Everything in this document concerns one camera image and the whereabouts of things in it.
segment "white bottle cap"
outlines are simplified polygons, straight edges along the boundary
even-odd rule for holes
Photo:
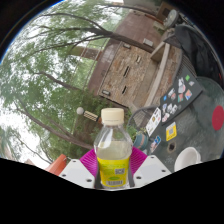
[[[101,110],[102,123],[119,125],[124,123],[124,110],[121,108],[105,108]]]

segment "tree branch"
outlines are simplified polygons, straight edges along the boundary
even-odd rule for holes
[[[36,75],[44,75],[44,76],[48,77],[49,79],[51,79],[53,82],[58,83],[59,85],[65,87],[66,89],[69,89],[69,90],[80,90],[77,87],[71,86],[71,85],[69,85],[69,84],[67,84],[65,82],[62,82],[62,81],[60,81],[58,79],[55,79],[52,75],[47,74],[46,72],[40,71],[40,72],[36,72],[34,74],[36,74]]]
[[[64,135],[64,134],[61,134],[60,132],[54,130],[53,128],[45,125],[44,123],[42,123],[40,120],[36,119],[35,117],[33,117],[26,109],[26,106],[24,104],[24,102],[20,99],[20,97],[18,97],[18,95],[16,95],[16,98],[19,100],[21,106],[23,107],[24,111],[23,110],[20,110],[18,107],[17,107],[17,111],[19,111],[20,113],[26,115],[27,117],[29,117],[33,122],[35,122],[36,124],[38,124],[39,126],[41,126],[42,128],[48,130],[49,132],[51,132],[52,134],[58,136],[59,138],[65,140],[65,141],[68,141],[68,142],[71,142],[73,143],[74,145],[78,145],[78,146],[81,146],[83,148],[86,148],[86,149],[92,149],[93,147],[89,144],[86,144],[84,142],[80,142],[78,140],[76,140],[74,137],[71,138],[67,135]]]
[[[147,13],[147,14],[152,15],[152,16],[156,16],[156,13],[154,13],[152,10],[149,11],[149,10],[140,9],[140,8],[134,7],[134,6],[128,6],[128,5],[113,5],[113,4],[105,4],[105,5],[101,5],[101,6],[105,6],[105,7],[108,7],[108,8],[116,7],[116,8],[133,9],[133,10],[136,10],[136,11],[139,11],[139,12]]]
[[[90,23],[94,24],[95,26],[99,27],[101,30],[107,31],[102,26],[100,26],[98,23],[96,23],[96,22],[94,22],[90,19],[86,19],[85,17],[82,17],[82,16],[75,16],[75,15],[72,15],[72,14],[69,14],[69,13],[53,13],[53,14],[45,14],[45,15],[41,15],[41,16],[69,16],[69,17],[72,17],[72,18],[75,18],[75,19],[81,19],[81,20],[90,22]]]

